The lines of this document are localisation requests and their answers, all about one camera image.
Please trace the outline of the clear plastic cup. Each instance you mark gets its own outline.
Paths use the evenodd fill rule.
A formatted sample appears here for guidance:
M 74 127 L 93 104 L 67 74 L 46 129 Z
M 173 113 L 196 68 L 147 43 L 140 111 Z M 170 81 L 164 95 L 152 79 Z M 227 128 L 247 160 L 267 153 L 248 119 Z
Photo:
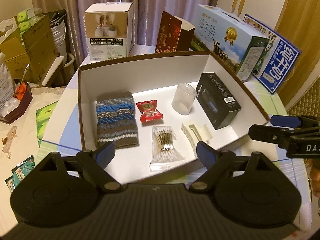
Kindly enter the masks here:
M 188 115 L 197 96 L 196 90 L 188 83 L 180 83 L 177 86 L 172 108 L 181 115 Z

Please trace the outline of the black product box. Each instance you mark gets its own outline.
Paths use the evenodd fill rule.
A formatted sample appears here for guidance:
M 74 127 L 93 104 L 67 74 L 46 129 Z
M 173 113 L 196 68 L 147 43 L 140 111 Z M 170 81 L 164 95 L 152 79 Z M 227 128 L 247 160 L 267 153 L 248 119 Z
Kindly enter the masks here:
M 217 130 L 228 126 L 241 106 L 215 73 L 202 73 L 196 87 L 197 100 Z

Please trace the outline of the white paper hanger box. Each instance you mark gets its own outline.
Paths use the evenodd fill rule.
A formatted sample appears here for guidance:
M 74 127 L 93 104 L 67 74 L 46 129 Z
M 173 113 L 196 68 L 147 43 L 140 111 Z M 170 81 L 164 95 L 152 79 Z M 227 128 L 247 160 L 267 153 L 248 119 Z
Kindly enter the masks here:
M 12 38 L 20 38 L 20 29 L 17 24 L 17 17 L 3 20 L 0 23 L 0 43 Z

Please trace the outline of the green milk carton box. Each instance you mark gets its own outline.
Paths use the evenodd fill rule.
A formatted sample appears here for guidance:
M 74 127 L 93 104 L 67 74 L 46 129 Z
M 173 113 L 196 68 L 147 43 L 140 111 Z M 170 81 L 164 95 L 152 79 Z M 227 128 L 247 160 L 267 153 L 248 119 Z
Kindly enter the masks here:
M 212 51 L 233 73 L 246 82 L 268 45 L 269 39 L 221 8 L 199 4 L 192 50 Z

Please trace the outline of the dark red gift box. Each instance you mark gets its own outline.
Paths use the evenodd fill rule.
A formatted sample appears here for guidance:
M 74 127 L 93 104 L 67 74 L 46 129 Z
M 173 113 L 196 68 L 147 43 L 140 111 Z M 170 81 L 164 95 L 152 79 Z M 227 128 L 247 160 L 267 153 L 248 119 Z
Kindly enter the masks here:
M 189 51 L 194 30 L 193 24 L 163 11 L 155 53 Z

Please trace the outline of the knitted striped cloth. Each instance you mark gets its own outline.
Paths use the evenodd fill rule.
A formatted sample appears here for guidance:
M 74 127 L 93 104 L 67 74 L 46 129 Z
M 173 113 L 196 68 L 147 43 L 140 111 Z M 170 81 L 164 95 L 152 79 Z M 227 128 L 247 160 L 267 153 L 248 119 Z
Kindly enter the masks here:
M 131 92 L 107 93 L 96 103 L 97 146 L 108 141 L 116 149 L 139 145 L 135 101 Z

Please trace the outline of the red snack packet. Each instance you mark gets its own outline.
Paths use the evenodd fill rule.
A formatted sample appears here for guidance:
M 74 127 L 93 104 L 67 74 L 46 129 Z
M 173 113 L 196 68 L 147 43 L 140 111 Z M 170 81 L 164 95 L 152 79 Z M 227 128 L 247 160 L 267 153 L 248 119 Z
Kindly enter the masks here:
M 157 109 L 157 100 L 138 102 L 136 106 L 141 113 L 141 123 L 163 119 L 163 114 Z

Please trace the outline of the cotton swab bag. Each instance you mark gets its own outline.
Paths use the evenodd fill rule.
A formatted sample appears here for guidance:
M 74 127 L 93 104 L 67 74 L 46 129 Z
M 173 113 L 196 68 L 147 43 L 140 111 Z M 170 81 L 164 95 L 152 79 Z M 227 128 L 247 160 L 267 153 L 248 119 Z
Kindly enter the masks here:
M 165 171 L 184 162 L 185 157 L 174 146 L 175 139 L 171 126 L 153 126 L 151 172 Z

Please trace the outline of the blue milk carton box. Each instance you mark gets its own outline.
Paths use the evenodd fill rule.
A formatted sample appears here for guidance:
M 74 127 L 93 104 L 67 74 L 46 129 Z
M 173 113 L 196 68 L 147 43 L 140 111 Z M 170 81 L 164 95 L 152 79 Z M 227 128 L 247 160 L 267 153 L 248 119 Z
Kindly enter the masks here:
M 269 39 L 252 74 L 268 92 L 274 94 L 293 69 L 301 51 L 272 28 L 252 16 L 246 14 L 244 22 Z

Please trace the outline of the brown cardboard carton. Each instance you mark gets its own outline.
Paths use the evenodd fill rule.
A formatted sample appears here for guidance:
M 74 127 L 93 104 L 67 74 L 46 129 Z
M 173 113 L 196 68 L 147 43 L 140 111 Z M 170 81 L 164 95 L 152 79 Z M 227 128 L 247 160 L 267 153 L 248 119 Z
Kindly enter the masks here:
M 44 16 L 21 36 L 1 43 L 4 62 L 15 80 L 42 83 L 57 58 L 48 16 Z

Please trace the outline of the quilted chair cushion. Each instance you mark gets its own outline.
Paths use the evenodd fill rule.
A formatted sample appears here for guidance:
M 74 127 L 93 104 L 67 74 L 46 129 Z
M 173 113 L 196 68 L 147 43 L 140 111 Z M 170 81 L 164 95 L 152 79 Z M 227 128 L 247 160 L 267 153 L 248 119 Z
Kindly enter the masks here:
M 302 97 L 287 111 L 289 116 L 307 115 L 319 118 L 320 115 L 320 80 L 312 83 Z

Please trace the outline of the white humidifier box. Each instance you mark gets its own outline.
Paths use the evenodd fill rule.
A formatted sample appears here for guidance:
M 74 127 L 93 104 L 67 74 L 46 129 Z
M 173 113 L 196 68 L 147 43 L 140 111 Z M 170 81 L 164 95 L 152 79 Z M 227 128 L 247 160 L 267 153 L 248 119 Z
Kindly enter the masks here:
M 91 61 L 127 57 L 133 46 L 132 2 L 92 4 L 84 14 L 86 42 Z

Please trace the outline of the white hair claw clip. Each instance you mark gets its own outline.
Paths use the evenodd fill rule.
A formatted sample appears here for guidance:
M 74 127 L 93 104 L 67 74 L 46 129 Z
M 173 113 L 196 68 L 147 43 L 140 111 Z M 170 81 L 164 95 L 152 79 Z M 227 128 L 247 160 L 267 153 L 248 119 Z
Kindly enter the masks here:
M 213 137 L 207 125 L 200 127 L 196 124 L 182 124 L 181 131 L 189 140 L 194 155 L 196 155 L 196 146 L 199 141 L 209 142 Z

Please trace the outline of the green tissue packs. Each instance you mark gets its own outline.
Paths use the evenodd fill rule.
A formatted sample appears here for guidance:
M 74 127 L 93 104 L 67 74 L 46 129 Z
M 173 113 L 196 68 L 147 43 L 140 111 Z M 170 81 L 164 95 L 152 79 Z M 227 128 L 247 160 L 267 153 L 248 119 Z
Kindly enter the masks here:
M 29 8 L 17 14 L 17 22 L 20 33 L 28 30 L 32 25 L 43 18 L 41 8 Z

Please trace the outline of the brown cardboard storage box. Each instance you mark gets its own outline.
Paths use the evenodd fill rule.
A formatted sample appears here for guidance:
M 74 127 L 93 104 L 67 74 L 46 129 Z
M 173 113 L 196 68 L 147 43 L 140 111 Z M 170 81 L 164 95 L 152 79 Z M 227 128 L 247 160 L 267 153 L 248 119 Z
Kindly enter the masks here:
M 180 115 L 172 108 L 177 85 L 182 82 L 196 86 L 202 73 L 215 73 L 240 104 L 241 110 L 231 124 L 214 129 L 198 102 L 194 102 L 188 115 Z M 96 101 L 106 93 L 131 92 L 135 102 L 157 100 L 163 114 L 163 126 L 173 128 L 177 138 L 175 147 L 183 161 L 164 171 L 151 171 L 152 125 L 138 124 L 139 145 L 116 150 L 107 166 L 107 172 L 122 184 L 139 182 L 164 183 L 198 169 L 182 124 L 207 126 L 214 149 L 234 149 L 243 144 L 253 124 L 264 125 L 268 114 L 247 87 L 215 56 L 205 51 L 146 54 L 121 59 L 89 63 L 79 68 L 78 105 L 81 144 L 84 150 L 97 148 Z

